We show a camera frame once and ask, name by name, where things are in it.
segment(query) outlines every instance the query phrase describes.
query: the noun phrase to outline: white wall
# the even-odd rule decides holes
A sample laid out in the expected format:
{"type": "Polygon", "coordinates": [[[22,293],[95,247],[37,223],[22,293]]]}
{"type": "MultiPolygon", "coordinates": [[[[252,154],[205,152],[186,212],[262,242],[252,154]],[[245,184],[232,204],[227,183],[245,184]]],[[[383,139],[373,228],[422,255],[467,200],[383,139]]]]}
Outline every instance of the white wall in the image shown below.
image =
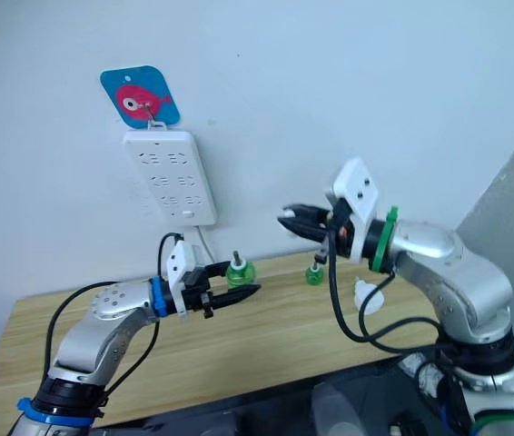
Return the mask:
{"type": "Polygon", "coordinates": [[[198,139],[221,259],[303,248],[275,215],[347,156],[383,211],[454,226],[514,150],[512,1],[0,1],[0,332],[17,298],[153,273],[172,229],[98,81],[140,64],[198,139]]]}

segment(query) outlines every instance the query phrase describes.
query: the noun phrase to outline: wooden table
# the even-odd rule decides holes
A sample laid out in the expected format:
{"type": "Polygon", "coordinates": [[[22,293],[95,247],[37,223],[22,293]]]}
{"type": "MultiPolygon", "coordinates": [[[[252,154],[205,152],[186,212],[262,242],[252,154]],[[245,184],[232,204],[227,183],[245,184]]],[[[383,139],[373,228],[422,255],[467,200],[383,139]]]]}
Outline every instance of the wooden table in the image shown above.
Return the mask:
{"type": "MultiPolygon", "coordinates": [[[[294,254],[255,264],[262,288],[250,299],[215,311],[205,320],[200,312],[186,320],[161,321],[160,339],[148,359],[112,395],[97,425],[129,421],[277,384],[377,361],[388,354],[347,339],[331,310],[327,277],[309,286],[304,270],[311,253],[294,254]]],[[[383,278],[367,266],[340,261],[341,301],[350,326],[357,325],[352,284],[356,276],[383,278]]],[[[215,293],[224,289],[221,278],[215,293]]],[[[41,377],[44,334],[55,307],[67,293],[26,298],[15,304],[0,341],[0,435],[19,412],[20,397],[33,397],[41,377]]],[[[369,330],[413,314],[434,316],[428,300],[403,280],[386,291],[386,303],[368,317],[369,330]]],[[[78,298],[60,317],[54,350],[64,333],[85,313],[91,294],[78,298]]],[[[126,370],[146,347],[152,327],[133,339],[118,370],[126,370]]],[[[384,341],[398,346],[433,342],[425,324],[403,327],[384,341]]]]}

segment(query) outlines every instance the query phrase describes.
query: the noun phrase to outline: power strip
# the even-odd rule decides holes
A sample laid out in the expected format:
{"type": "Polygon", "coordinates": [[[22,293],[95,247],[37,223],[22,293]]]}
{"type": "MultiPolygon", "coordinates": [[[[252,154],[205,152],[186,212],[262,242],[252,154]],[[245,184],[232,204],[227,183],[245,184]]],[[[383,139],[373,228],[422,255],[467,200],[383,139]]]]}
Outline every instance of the power strip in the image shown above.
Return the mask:
{"type": "Polygon", "coordinates": [[[213,196],[191,134],[130,130],[124,144],[168,223],[216,223],[213,196]]]}

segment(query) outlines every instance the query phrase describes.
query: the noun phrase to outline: green ring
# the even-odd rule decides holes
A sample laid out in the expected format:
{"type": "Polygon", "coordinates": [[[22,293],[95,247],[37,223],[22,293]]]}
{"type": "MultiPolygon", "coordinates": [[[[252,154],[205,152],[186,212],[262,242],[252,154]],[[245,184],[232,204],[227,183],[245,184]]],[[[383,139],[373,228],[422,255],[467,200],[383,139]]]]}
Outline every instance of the green ring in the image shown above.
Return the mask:
{"type": "Polygon", "coordinates": [[[394,230],[394,224],[396,223],[398,217],[399,208],[392,206],[390,208],[390,212],[388,212],[388,215],[386,215],[386,223],[384,223],[384,227],[382,227],[381,238],[378,240],[378,248],[374,254],[374,259],[372,260],[371,270],[375,271],[376,273],[381,271],[384,253],[386,252],[386,247],[388,246],[390,235],[392,234],[392,230],[394,230]]]}

